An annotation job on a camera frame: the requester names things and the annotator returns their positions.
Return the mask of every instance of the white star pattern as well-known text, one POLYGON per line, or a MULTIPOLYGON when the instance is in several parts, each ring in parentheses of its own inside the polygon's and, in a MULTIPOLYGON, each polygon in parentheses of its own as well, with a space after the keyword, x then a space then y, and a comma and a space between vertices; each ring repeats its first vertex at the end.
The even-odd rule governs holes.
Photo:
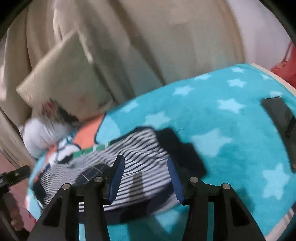
POLYGON ((132 109, 134 109, 138 106, 139 106, 139 104, 137 103, 137 101, 133 100, 133 101, 129 102, 128 104, 126 104, 124 107, 122 107, 121 111, 125 112, 125 113, 129 113, 132 109))
POLYGON ((173 95, 182 95, 182 96, 186 96, 188 95, 188 93, 192 90, 194 90, 195 88, 192 88, 190 85, 186 85, 183 87, 177 87, 175 89, 175 92, 173 93, 173 95))
POLYGON ((283 164, 280 162, 274 170, 263 170, 263 177, 267 180, 262 197, 269 198, 274 196, 278 201, 284 194, 284 187, 289 182, 290 176, 284 173, 283 164))
POLYGON ((143 125, 153 126, 158 129, 162 124, 170 121, 170 118, 164 115, 164 112, 159 112, 155 115, 147 115, 145 117, 146 121, 143 125))
POLYGON ((196 149, 209 157, 216 157, 223 145, 233 142, 232 138, 222 136, 218 128, 204 135, 192 136, 191 139, 196 149))
POLYGON ((241 69, 239 67, 234 67, 234 68, 231 68, 232 72, 238 72, 238 73, 243 73, 244 72, 244 69, 241 69))
POLYGON ((271 97, 281 97, 281 92, 279 91, 271 91, 269 92, 271 97))
POLYGON ((228 80, 227 82, 230 87, 237 86, 240 88, 243 88, 245 86, 245 84, 247 83, 247 82, 241 81, 240 79, 228 80))
POLYGON ((265 74, 261 74, 261 76, 263 77, 264 80, 271 79, 269 76, 267 76, 267 75, 265 75, 265 74))
POLYGON ((238 114, 242 108, 245 107, 245 105, 240 104, 236 102, 235 99, 229 99, 229 100, 217 100, 220 110, 229 110, 235 114, 238 114))
POLYGON ((210 74, 202 74, 202 75, 195 77, 194 80, 207 80, 210 77, 211 77, 210 74))

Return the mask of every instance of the red fabric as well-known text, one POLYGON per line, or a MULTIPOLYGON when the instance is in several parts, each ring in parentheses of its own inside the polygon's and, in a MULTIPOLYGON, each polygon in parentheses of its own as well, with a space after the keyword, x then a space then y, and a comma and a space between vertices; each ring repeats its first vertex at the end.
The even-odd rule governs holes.
POLYGON ((287 52, 283 60, 279 64, 271 68, 270 71, 284 79, 294 88, 296 88, 296 47, 292 42, 289 43, 287 52), (290 49, 291 55, 289 60, 287 60, 287 55, 290 49))
POLYGON ((29 217, 30 217, 30 219, 32 219, 32 221, 34 222, 34 224, 37 223, 37 220, 30 213, 29 213, 29 217))

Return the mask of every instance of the black phone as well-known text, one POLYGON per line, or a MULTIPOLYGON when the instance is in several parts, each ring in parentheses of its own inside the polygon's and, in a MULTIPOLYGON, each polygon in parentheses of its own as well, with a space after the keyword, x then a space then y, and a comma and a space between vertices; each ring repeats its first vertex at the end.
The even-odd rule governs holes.
POLYGON ((272 119, 290 159, 292 172, 296 172, 296 119, 281 97, 261 100, 261 105, 272 119))

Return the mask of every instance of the white pillow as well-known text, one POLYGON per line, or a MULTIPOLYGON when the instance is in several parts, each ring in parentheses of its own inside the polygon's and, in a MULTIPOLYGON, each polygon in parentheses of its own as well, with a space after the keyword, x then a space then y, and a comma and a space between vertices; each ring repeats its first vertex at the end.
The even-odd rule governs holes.
POLYGON ((53 122, 44 117, 30 118, 23 129, 24 144, 34 158, 39 158, 50 146, 73 131, 69 124, 53 122))

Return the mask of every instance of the pink floor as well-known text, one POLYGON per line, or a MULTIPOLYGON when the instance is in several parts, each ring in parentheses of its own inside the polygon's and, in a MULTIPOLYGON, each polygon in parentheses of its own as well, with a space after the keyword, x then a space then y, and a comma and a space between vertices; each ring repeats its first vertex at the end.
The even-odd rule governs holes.
MULTIPOLYGON (((9 161, 6 160, 6 158, 0 153, 0 173, 3 172, 9 172, 14 170, 15 168, 11 165, 9 161)), ((29 217, 29 213, 25 208, 25 197, 26 197, 26 192, 27 192, 27 186, 28 186, 28 180, 24 180, 14 186, 11 187, 11 192, 13 193, 15 199, 17 200, 19 207, 20 207, 20 212, 25 224, 25 228, 28 231, 31 231, 34 222, 32 219, 29 217)))

